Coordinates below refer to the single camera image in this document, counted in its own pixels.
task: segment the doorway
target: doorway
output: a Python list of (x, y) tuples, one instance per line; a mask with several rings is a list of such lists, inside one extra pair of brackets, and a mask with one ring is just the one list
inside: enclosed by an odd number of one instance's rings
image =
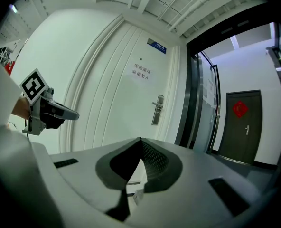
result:
[(253, 164), (262, 130), (261, 91), (227, 93), (224, 133), (219, 155)]

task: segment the silver door handle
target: silver door handle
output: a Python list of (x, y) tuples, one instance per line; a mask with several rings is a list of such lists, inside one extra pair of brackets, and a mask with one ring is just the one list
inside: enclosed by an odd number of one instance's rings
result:
[(248, 135), (248, 133), (249, 133), (249, 125), (247, 125), (247, 127), (245, 127), (245, 129), (246, 129), (246, 135)]
[(155, 102), (152, 102), (153, 105), (157, 106), (159, 109), (162, 109), (163, 108), (163, 105), (162, 104), (158, 104), (158, 103), (155, 103)]

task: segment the black slot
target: black slot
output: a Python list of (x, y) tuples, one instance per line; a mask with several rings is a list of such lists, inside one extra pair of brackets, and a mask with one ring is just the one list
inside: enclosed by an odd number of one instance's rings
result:
[(69, 160), (65, 160), (65, 161), (59, 161), (59, 162), (55, 162), (54, 165), (56, 168), (60, 168), (60, 167), (64, 167), (67, 165), (72, 165), (74, 163), (78, 163), (77, 159), (69, 159)]
[(249, 208), (249, 204), (223, 178), (209, 180), (209, 183), (233, 216), (237, 216)]

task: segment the floor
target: floor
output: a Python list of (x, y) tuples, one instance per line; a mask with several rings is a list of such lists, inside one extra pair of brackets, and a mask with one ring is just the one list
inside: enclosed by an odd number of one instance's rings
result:
[(264, 193), (268, 189), (269, 184), (273, 179), (272, 176), (275, 173), (275, 170), (268, 170), (256, 166), (243, 165), (230, 160), (226, 160), (215, 154), (211, 155), (221, 163), (234, 170), (235, 172), (244, 176), (248, 181), (254, 184), (261, 193)]

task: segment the hand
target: hand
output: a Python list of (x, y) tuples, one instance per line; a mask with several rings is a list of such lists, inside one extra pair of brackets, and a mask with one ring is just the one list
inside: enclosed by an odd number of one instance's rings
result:
[(23, 119), (28, 120), (31, 116), (30, 113), (30, 103), (26, 99), (26, 97), (19, 97), (18, 101), (16, 102), (14, 109), (12, 111), (13, 115), (20, 116)]

